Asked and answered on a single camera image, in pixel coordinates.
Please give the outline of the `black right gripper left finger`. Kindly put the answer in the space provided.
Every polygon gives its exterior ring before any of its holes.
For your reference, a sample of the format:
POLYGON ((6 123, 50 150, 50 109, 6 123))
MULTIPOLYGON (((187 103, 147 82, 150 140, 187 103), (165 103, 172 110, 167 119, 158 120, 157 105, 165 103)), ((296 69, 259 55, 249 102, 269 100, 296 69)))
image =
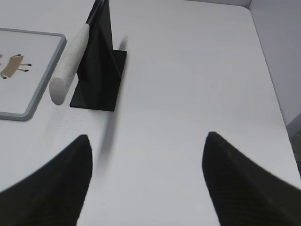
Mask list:
POLYGON ((92 177, 92 148, 80 135, 40 169, 0 193, 2 226, 75 226, 92 177))

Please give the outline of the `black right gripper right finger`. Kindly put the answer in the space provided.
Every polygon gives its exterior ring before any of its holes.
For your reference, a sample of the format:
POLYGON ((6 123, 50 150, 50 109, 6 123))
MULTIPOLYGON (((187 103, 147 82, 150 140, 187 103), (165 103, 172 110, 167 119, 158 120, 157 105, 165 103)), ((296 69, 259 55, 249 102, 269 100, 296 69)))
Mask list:
POLYGON ((222 226, 299 226, 301 191, 209 132, 202 171, 222 226))

